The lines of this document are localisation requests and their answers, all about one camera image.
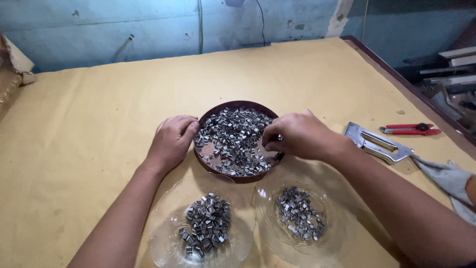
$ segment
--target hand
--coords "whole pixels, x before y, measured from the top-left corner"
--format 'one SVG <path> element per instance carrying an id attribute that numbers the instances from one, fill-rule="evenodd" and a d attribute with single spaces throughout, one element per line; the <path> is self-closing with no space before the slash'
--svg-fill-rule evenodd
<path id="1" fill-rule="evenodd" d="M 190 143 L 198 132 L 198 118 L 176 115 L 160 123 L 142 166 L 156 172 L 169 172 L 187 154 Z"/>
<path id="2" fill-rule="evenodd" d="M 283 141 L 270 141 L 271 137 L 278 134 L 283 137 Z M 273 120 L 265 128 L 262 141 L 266 151 L 321 161 L 343 153 L 349 144 L 355 147 L 350 139 L 327 128 L 309 109 Z"/>

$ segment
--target cloth rag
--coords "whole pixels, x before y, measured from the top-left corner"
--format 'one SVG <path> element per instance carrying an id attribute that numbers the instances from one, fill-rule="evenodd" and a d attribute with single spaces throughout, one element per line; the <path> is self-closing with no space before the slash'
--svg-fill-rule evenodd
<path id="1" fill-rule="evenodd" d="M 465 190 L 466 183 L 474 174 L 460 169 L 451 160 L 448 160 L 448 164 L 438 164 L 418 155 L 412 155 L 411 158 L 431 180 L 449 194 L 455 212 L 466 222 L 476 226 L 476 213 L 470 209 L 473 204 Z"/>

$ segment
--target metal staple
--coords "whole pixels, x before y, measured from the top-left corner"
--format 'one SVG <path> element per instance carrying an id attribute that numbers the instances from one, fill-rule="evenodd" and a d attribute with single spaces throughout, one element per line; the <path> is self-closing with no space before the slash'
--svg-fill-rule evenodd
<path id="1" fill-rule="evenodd" d="M 281 213 L 281 222 L 294 221 L 293 225 L 288 225 L 294 238 L 309 240 L 312 237 L 318 241 L 326 231 L 327 224 L 321 218 L 324 213 L 311 208 L 308 197 L 308 191 L 299 191 L 297 187 L 292 187 L 284 189 L 276 202 Z"/>
<path id="2" fill-rule="evenodd" d="M 269 163 L 263 155 L 257 154 L 260 152 L 257 148 L 258 139 L 272 121 L 273 119 L 253 108 L 225 108 L 212 114 L 202 124 L 195 137 L 195 146 L 200 157 L 215 170 L 233 176 L 257 175 L 275 165 Z M 213 154 L 203 156 L 201 149 L 209 142 L 215 145 Z M 211 163 L 213 158 L 218 157 L 221 160 L 219 165 Z"/>
<path id="3" fill-rule="evenodd" d="M 192 226 L 191 232 L 181 228 L 178 233 L 187 244 L 187 254 L 196 252 L 203 258 L 207 251 L 229 240 L 230 203 L 220 200 L 213 193 L 192 203 L 185 218 Z"/>

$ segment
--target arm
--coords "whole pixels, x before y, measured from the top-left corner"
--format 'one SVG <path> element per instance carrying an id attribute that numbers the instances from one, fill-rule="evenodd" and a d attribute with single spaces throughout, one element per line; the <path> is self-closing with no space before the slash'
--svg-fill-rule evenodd
<path id="1" fill-rule="evenodd" d="M 69 268 L 131 268 L 155 192 L 185 157 L 198 131 L 197 118 L 168 118 L 157 128 L 144 162 L 92 230 Z"/>
<path id="2" fill-rule="evenodd" d="M 284 141 L 270 142 L 275 134 L 281 134 Z M 379 164 L 350 139 L 328 129 L 311 111 L 274 120 L 264 131 L 263 145 L 267 151 L 332 165 L 416 264 L 457 267 L 476 260 L 476 228 Z"/>

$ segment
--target clear glass bowl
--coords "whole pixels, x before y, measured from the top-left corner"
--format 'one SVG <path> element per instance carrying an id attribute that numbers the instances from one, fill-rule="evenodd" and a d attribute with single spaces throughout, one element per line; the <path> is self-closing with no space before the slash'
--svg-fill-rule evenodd
<path id="1" fill-rule="evenodd" d="M 190 229 L 185 219 L 187 209 L 208 193 L 230 203 L 230 238 L 200 258 L 195 252 L 185 253 L 179 229 Z M 255 212 L 243 188 L 223 175 L 189 176 L 178 181 L 158 201 L 149 224 L 150 254 L 161 268 L 238 267 L 251 250 L 254 228 Z"/>
<path id="2" fill-rule="evenodd" d="M 354 242 L 357 223 L 352 212 L 316 184 L 316 176 L 322 175 L 316 169 L 305 163 L 300 168 L 282 164 L 257 183 L 252 197 L 261 236 L 280 258 L 306 268 L 332 266 L 343 258 Z M 327 230 L 318 241 L 294 238 L 287 228 L 290 222 L 280 221 L 276 200 L 284 188 L 293 186 L 309 191 L 311 207 L 324 212 Z"/>

